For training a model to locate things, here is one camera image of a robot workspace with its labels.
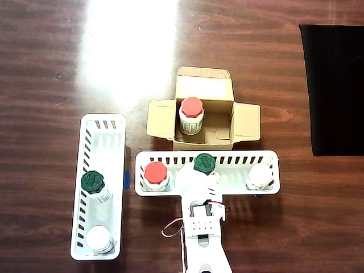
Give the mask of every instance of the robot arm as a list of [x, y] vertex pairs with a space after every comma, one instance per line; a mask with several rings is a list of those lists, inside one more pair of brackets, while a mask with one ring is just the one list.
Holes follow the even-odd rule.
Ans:
[[176, 176], [176, 189], [182, 197], [187, 273], [232, 272], [221, 242], [225, 206], [219, 181], [218, 173], [207, 176], [188, 164]]

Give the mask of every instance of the green-capped bottle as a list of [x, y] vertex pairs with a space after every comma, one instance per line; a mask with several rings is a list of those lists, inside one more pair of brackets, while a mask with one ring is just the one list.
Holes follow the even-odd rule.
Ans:
[[81, 187], [88, 196], [100, 204], [112, 197], [112, 193], [105, 184], [104, 177], [97, 171], [85, 172], [81, 178]]
[[215, 158], [207, 153], [199, 154], [195, 157], [193, 169], [210, 175], [215, 170]]

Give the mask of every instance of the black cloth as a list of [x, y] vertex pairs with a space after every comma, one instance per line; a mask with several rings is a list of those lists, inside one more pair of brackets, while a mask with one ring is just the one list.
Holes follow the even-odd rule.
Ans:
[[364, 155], [364, 27], [301, 24], [313, 155]]

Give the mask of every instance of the bottle label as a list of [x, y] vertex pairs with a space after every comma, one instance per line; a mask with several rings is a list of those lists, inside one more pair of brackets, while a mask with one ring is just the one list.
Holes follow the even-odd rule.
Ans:
[[99, 249], [96, 252], [98, 252], [100, 254], [106, 254], [106, 253], [109, 253], [110, 251], [112, 251], [114, 246], [115, 246], [114, 238], [112, 236], [110, 236], [109, 243], [103, 249]]
[[94, 197], [94, 199], [99, 202], [100, 204], [105, 203], [107, 200], [111, 198], [111, 193], [109, 190], [105, 187], [101, 190], [100, 195], [97, 197]]
[[180, 119], [180, 122], [181, 122], [182, 132], [187, 135], [195, 135], [198, 132], [200, 132], [200, 130], [202, 128], [202, 120], [200, 120], [199, 122], [196, 122], [196, 123], [190, 123], [190, 122]]

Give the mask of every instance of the wire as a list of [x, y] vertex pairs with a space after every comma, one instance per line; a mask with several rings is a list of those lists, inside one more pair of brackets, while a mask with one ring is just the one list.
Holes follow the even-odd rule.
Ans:
[[[173, 233], [173, 234], [164, 233], [166, 229], [168, 229], [171, 225], [173, 225], [174, 223], [176, 223], [178, 221], [182, 221], [182, 225], [175, 233]], [[178, 232], [180, 232], [182, 230], [183, 226], [184, 226], [183, 218], [182, 217], [177, 217], [177, 218], [173, 219], [171, 222], [169, 222], [168, 224], [166, 224], [166, 226], [162, 229], [161, 234], [162, 234], [163, 237], [171, 238], [171, 237], [177, 235]]]
[[182, 247], [182, 272], [186, 273], [186, 260], [185, 260], [185, 243], [184, 243], [184, 227], [180, 230], [181, 247]]
[[230, 207], [222, 202], [208, 201], [208, 204], [219, 204], [219, 205], [225, 206], [225, 212], [228, 212], [230, 210]]

